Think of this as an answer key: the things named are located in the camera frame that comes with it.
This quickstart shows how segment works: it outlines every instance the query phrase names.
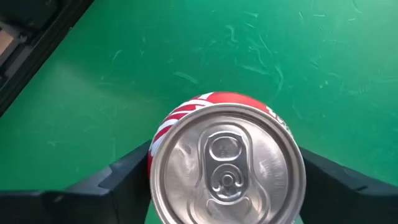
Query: can lid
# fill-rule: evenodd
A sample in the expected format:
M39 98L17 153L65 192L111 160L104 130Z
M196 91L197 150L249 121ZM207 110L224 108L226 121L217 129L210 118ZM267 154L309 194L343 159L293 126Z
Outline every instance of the can lid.
M292 223L305 170L290 133L267 113L221 103L166 134L150 173L164 223Z

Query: can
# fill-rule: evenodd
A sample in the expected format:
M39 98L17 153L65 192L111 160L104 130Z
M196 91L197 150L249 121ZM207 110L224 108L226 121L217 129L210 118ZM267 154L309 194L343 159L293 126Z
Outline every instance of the can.
M163 223L292 223L305 193L303 159L286 123L238 93L197 96L162 122L149 152Z

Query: green surface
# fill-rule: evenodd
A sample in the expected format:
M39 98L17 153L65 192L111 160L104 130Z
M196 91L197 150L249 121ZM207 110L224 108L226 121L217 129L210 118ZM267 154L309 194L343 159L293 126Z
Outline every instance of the green surface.
M0 189L62 189L236 91L299 145L398 185L395 0L96 0L0 118Z

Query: black holder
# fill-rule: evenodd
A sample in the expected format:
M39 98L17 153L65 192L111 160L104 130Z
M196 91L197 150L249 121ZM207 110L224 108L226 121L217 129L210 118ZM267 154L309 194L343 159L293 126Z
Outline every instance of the black holder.
M0 192L0 223L144 223L150 141L65 191ZM398 223L398 188L301 148L304 224Z

